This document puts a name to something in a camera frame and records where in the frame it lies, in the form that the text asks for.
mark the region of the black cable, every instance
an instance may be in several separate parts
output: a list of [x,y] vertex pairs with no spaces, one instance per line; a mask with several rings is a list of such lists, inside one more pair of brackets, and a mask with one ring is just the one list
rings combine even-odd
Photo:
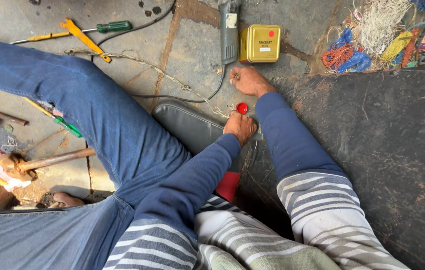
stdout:
[[[224,75],[226,75],[226,65],[222,65],[222,73],[221,73],[221,81],[219,81],[219,85],[216,88],[216,91],[210,97],[208,97],[208,100],[212,99],[217,92],[219,92],[219,89],[221,89],[221,85],[223,85]],[[175,100],[185,101],[185,102],[193,102],[193,103],[203,103],[206,102],[205,100],[192,100],[192,99],[186,99],[178,96],[173,95],[136,95],[131,94],[133,97],[143,98],[143,99],[152,99],[152,98],[171,98]]]
[[[148,27],[150,25],[155,24],[158,21],[161,21],[164,17],[166,17],[169,14],[169,12],[171,11],[171,9],[173,9],[175,3],[176,3],[176,0],[173,0],[172,3],[171,3],[171,5],[167,8],[167,10],[164,13],[162,13],[161,16],[155,18],[154,20],[152,20],[150,22],[147,22],[147,23],[145,23],[143,25],[139,25],[139,26],[133,27],[132,29],[129,29],[129,30],[125,30],[125,31],[122,31],[122,32],[117,32],[115,34],[108,35],[107,37],[103,38],[102,40],[99,40],[99,42],[96,43],[96,45],[99,46],[99,45],[103,44],[107,40],[110,40],[110,39],[115,38],[115,37],[119,37],[120,35],[124,35],[126,33],[132,32],[132,31],[136,31],[136,30],[139,30],[139,29],[146,28],[146,27]],[[93,59],[94,59],[94,55],[91,55],[89,57],[89,61],[93,62]]]
[[[111,35],[103,38],[102,40],[99,40],[99,42],[96,43],[96,45],[99,46],[99,45],[103,44],[107,40],[113,39],[115,37],[119,37],[120,35],[129,33],[129,32],[132,32],[132,31],[136,31],[136,30],[139,30],[139,29],[146,28],[146,27],[148,27],[150,25],[155,24],[158,21],[161,21],[173,9],[175,3],[176,3],[176,0],[173,0],[172,3],[171,3],[171,5],[168,7],[168,9],[161,16],[155,18],[154,20],[152,20],[150,22],[147,22],[147,23],[145,23],[143,25],[139,25],[137,27],[133,27],[132,29],[129,29],[129,30],[125,30],[125,31],[122,31],[122,32],[111,34]],[[91,55],[89,57],[89,61],[94,62],[94,55]],[[210,95],[210,97],[208,97],[208,100],[212,99],[217,94],[217,92],[219,92],[219,89],[221,88],[221,85],[223,84],[223,79],[224,79],[225,74],[226,74],[226,65],[223,65],[222,66],[222,73],[221,73],[221,81],[219,82],[219,85],[217,86],[216,91],[212,95]],[[176,99],[176,100],[185,101],[185,102],[193,102],[193,103],[203,103],[203,102],[206,102],[204,100],[192,100],[192,99],[177,97],[177,96],[173,96],[173,95],[136,95],[136,94],[131,94],[131,96],[138,97],[138,98],[143,98],[143,99],[171,98],[171,99]]]

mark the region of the stone floor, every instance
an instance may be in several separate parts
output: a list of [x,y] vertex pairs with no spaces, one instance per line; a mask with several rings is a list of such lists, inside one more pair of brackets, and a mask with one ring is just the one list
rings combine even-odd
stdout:
[[[59,25],[65,17],[82,29],[98,23],[129,20],[134,26],[149,22],[159,15],[145,16],[146,10],[160,7],[165,11],[169,0],[102,1],[102,0],[42,0],[34,5],[29,0],[0,0],[0,41],[12,42],[30,36],[62,32]],[[250,24],[276,24],[282,27],[281,55],[276,63],[256,64],[265,77],[290,77],[324,72],[319,58],[324,51],[331,26],[340,24],[349,14],[345,7],[352,1],[321,0],[243,0],[240,28]],[[167,74],[208,96],[217,87],[220,76],[219,11],[216,0],[177,0],[173,14],[156,24],[109,40],[101,45],[105,52],[124,52],[160,67]],[[103,34],[90,33],[93,41]],[[84,48],[73,36],[29,42],[19,46],[61,53],[70,48]],[[128,59],[114,58],[110,64],[99,58],[95,63],[114,81],[130,93],[168,94],[194,99],[191,93],[179,89],[172,81],[158,76],[154,70]],[[227,72],[234,67],[229,65]],[[138,99],[151,111],[157,99]],[[240,94],[227,81],[211,100],[214,106],[227,111],[232,104],[246,102],[254,113],[255,98]],[[207,104],[194,104],[213,117]],[[27,126],[11,124],[7,131],[0,125],[0,149],[17,152],[28,160],[57,155],[86,147],[83,138],[65,133],[59,125],[32,107],[22,98],[0,91],[0,111],[29,121]],[[34,185],[43,189],[65,191],[78,198],[91,196],[100,200],[114,190],[108,174],[95,156],[57,164],[39,171]]]

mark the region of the bare foot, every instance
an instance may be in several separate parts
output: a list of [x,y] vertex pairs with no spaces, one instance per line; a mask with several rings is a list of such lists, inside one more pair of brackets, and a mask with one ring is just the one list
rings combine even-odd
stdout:
[[56,201],[49,208],[59,208],[59,207],[68,207],[68,206],[81,206],[84,205],[84,201],[78,198],[69,196],[64,192],[58,192],[54,194],[53,199]]

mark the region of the jeans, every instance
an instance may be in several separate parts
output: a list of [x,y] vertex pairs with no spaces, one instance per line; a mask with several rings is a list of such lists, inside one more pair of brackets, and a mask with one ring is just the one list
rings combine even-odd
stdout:
[[0,43],[0,90],[53,102],[93,147],[117,191],[96,204],[0,212],[0,269],[101,269],[158,184],[191,159],[93,63]]

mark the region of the screwdriver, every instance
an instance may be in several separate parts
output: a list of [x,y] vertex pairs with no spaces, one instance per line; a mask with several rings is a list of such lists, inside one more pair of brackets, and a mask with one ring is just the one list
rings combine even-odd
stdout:
[[[108,24],[97,24],[96,28],[83,30],[82,32],[87,33],[87,32],[98,31],[99,33],[104,34],[104,33],[110,32],[110,31],[126,31],[126,30],[131,30],[131,29],[132,29],[132,24],[131,24],[130,21],[113,21],[113,22],[110,22]],[[26,43],[26,42],[30,42],[30,41],[55,39],[55,38],[66,37],[66,36],[70,36],[70,35],[71,35],[70,32],[35,35],[35,36],[31,36],[28,39],[11,42],[10,44],[20,44],[20,43]]]
[[57,116],[57,115],[53,115],[52,113],[48,112],[45,108],[39,106],[36,102],[30,100],[27,97],[22,97],[22,98],[25,99],[26,101],[28,101],[34,107],[40,109],[45,115],[51,117],[54,120],[54,122],[56,122],[57,124],[60,124],[62,127],[64,127],[65,130],[67,130],[68,132],[71,132],[72,135],[74,135],[78,138],[83,137],[83,135],[81,135],[81,132],[79,132],[79,130],[77,130],[76,127],[74,127],[70,123],[67,123],[62,117]]

